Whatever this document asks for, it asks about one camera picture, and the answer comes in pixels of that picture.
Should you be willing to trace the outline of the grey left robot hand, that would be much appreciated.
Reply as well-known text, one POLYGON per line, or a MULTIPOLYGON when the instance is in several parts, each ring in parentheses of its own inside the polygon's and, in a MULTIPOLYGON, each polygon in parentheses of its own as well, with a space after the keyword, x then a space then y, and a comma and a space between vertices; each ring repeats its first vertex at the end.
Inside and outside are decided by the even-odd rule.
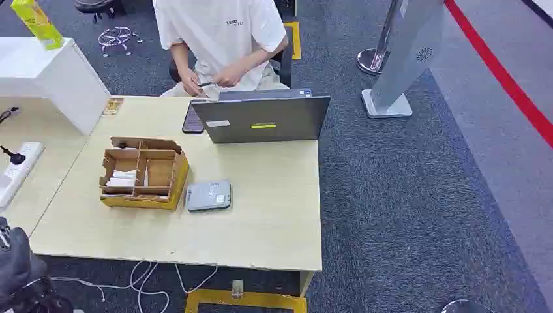
POLYGON ((1 217, 1 305, 28 283, 47 277, 47 272, 46 263, 32 252, 25 231, 11 228, 1 217))

